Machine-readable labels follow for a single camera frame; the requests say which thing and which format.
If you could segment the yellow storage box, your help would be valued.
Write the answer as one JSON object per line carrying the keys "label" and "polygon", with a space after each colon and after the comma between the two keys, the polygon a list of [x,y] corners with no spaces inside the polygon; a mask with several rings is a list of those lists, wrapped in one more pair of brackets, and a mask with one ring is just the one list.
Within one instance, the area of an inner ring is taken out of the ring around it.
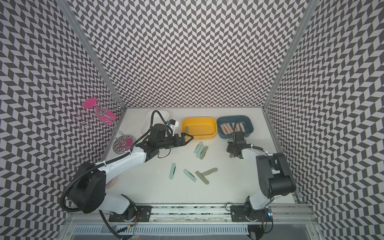
{"label": "yellow storage box", "polygon": [[194,140],[210,140],[218,132],[217,122],[212,117],[186,118],[182,122],[182,132],[192,135]]}

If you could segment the dark teal storage box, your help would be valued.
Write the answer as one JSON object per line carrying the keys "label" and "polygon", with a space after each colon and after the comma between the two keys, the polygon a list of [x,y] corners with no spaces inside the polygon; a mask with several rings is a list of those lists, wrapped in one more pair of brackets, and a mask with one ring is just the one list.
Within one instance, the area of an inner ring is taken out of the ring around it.
{"label": "dark teal storage box", "polygon": [[243,131],[245,137],[249,137],[254,131],[251,119],[244,115],[219,117],[217,127],[222,139],[231,139],[235,131]]}

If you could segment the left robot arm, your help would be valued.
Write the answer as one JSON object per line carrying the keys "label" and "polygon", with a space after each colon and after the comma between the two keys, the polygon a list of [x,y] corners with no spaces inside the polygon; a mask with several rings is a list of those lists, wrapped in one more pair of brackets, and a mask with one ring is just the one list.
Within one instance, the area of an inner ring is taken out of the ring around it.
{"label": "left robot arm", "polygon": [[[160,124],[154,124],[155,115],[160,116]],[[187,133],[176,134],[174,125],[174,120],[166,121],[158,110],[154,110],[149,129],[126,153],[98,164],[81,164],[61,195],[61,209],[67,213],[110,212],[122,215],[127,220],[133,219],[136,213],[135,202],[124,194],[107,193],[107,183],[128,169],[148,162],[157,156],[160,150],[183,147],[194,139],[194,136]]]}

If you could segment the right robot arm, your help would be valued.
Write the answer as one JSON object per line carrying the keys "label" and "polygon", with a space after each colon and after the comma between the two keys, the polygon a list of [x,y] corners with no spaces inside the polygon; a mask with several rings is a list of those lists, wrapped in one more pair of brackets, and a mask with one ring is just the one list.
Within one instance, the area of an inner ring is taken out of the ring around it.
{"label": "right robot arm", "polygon": [[232,221],[271,221],[273,214],[268,208],[269,204],[297,189],[286,156],[283,153],[268,154],[262,148],[248,144],[242,131],[233,133],[233,139],[228,141],[227,152],[256,164],[259,186],[255,194],[246,198],[243,206],[230,206]]}

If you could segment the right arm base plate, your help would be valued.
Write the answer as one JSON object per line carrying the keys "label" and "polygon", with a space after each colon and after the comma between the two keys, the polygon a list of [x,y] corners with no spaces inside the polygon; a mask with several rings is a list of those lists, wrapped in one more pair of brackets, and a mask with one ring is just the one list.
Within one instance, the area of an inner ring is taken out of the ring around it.
{"label": "right arm base plate", "polygon": [[254,210],[251,207],[246,208],[244,206],[230,206],[230,213],[232,222],[268,222],[273,218],[273,214],[270,209],[263,208],[260,210]]}

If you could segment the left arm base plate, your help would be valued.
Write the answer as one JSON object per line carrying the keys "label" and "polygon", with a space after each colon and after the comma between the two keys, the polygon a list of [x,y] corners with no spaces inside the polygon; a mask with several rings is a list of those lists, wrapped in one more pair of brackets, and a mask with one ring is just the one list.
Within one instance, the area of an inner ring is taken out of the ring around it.
{"label": "left arm base plate", "polygon": [[134,223],[135,221],[149,222],[152,206],[129,206],[123,214],[111,213],[109,222],[111,223]]}

